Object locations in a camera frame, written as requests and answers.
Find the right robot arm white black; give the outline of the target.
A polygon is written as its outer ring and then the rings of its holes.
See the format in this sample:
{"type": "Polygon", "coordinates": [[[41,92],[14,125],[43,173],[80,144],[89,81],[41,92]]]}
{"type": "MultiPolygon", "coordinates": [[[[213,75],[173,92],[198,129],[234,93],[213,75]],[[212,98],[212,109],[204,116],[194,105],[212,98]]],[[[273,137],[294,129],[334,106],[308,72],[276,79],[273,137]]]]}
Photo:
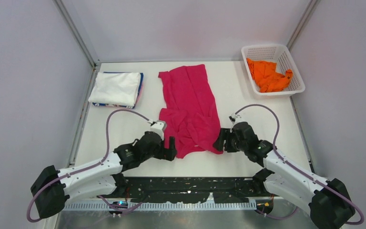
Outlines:
{"type": "Polygon", "coordinates": [[[284,198],[307,213],[319,229],[339,229],[356,213],[343,182],[294,165],[272,143],[259,139],[247,122],[222,128],[213,146],[227,153],[243,152],[260,165],[262,169],[252,177],[254,192],[284,198]]]}

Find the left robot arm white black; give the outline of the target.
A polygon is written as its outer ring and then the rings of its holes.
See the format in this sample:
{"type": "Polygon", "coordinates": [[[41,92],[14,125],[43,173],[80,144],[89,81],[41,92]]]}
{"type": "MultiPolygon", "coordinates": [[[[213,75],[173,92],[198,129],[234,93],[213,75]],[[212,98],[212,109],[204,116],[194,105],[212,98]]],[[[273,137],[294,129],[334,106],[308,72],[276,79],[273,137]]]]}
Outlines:
{"type": "Polygon", "coordinates": [[[175,138],[169,137],[168,142],[165,147],[165,141],[156,132],[146,131],[140,139],[115,148],[105,160],[59,170],[55,166],[44,168],[30,189],[39,217],[54,216],[66,205],[85,198],[123,197],[127,191],[124,171],[137,168],[150,158],[174,160],[175,138]]]}

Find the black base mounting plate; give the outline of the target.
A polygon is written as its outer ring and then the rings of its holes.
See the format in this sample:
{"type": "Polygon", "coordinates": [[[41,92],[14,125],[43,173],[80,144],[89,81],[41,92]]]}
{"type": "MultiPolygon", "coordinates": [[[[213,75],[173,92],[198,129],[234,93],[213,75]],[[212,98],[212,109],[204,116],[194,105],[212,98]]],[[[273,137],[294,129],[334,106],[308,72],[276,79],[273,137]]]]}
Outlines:
{"type": "Polygon", "coordinates": [[[245,203],[250,198],[273,200],[252,177],[126,177],[121,188],[103,195],[105,198],[130,200],[134,203],[245,203]]]}

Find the orange t shirt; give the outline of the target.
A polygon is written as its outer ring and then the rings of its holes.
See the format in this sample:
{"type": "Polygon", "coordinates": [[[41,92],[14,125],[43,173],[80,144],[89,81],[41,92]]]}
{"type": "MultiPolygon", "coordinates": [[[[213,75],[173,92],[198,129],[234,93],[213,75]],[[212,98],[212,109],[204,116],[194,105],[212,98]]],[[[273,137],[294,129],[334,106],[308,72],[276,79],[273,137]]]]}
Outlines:
{"type": "Polygon", "coordinates": [[[246,59],[251,77],[261,93],[280,92],[287,88],[292,80],[293,71],[287,69],[285,74],[276,71],[277,64],[267,61],[246,59]]]}

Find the white plastic basket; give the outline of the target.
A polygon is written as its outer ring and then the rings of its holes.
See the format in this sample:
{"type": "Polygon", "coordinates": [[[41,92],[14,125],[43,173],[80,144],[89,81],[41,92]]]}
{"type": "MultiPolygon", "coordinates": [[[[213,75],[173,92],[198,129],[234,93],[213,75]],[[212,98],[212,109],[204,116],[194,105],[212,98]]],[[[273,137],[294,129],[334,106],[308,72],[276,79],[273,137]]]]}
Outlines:
{"type": "Polygon", "coordinates": [[[241,54],[245,64],[248,77],[251,82],[254,94],[261,98],[267,97],[290,97],[305,91],[305,84],[301,74],[289,52],[289,49],[281,44],[259,44],[249,45],[241,48],[241,54]],[[247,59],[253,61],[267,61],[276,64],[275,71],[285,74],[286,70],[293,72],[293,77],[289,85],[280,92],[260,92],[260,87],[252,79],[251,71],[247,63],[247,59]]]}

